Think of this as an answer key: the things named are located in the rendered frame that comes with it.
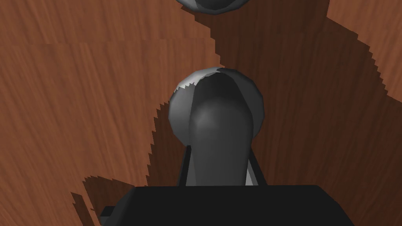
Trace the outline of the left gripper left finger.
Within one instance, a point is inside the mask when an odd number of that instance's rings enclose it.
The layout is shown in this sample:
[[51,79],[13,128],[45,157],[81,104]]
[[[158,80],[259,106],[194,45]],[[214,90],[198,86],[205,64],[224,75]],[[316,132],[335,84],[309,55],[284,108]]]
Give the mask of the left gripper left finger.
[[184,152],[177,186],[186,186],[190,159],[191,159],[191,146],[187,146]]

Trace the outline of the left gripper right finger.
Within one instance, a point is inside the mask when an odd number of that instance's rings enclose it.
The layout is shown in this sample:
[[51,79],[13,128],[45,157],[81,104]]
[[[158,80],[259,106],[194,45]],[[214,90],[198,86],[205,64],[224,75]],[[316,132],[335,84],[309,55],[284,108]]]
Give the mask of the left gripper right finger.
[[246,174],[246,186],[267,186],[267,182],[264,178],[263,172],[258,164],[258,161],[254,155],[253,150],[250,150],[247,174]]

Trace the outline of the grey and black round knob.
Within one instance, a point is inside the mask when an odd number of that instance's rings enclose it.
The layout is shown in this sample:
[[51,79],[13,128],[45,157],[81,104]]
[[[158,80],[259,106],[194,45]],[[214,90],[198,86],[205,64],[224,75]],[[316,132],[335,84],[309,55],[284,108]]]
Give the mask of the grey and black round knob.
[[186,186],[245,186],[253,138],[265,117],[263,97],[239,71],[196,71],[173,92],[168,119],[174,135],[191,146]]
[[208,15],[219,15],[234,11],[250,0],[176,0],[187,9]]

